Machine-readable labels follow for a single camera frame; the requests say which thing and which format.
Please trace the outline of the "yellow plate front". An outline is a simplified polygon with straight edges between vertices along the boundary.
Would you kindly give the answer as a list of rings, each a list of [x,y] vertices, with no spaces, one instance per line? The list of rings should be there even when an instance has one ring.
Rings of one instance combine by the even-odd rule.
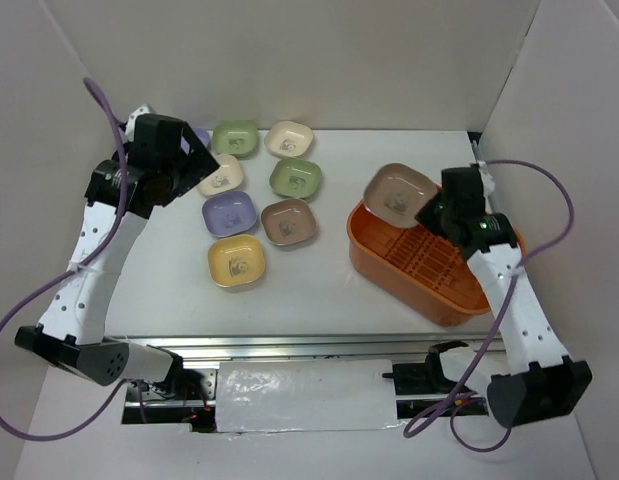
[[[207,260],[212,280],[222,288],[255,282],[266,268],[261,242],[247,234],[216,241],[208,250]]]

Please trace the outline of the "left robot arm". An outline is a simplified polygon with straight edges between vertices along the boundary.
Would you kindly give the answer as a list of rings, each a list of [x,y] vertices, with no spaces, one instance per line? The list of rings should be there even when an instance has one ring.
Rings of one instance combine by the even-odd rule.
[[[122,268],[152,211],[216,172],[219,165],[183,120],[136,111],[122,153],[99,163],[86,189],[83,223],[54,299],[17,347],[99,385],[143,380],[165,399],[185,390],[180,356],[106,336],[105,323]]]

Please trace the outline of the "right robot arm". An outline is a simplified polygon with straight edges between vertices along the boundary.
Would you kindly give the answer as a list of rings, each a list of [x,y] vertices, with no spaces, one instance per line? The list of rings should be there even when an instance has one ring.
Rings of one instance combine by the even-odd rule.
[[[487,212],[492,189],[480,164],[445,169],[439,192],[416,216],[459,250],[495,316],[478,350],[463,342],[431,347],[424,378],[435,391],[452,387],[446,405],[463,388],[478,393],[491,417],[510,429],[570,414],[593,374],[559,340],[525,271],[531,258],[559,241],[524,253],[508,218]]]

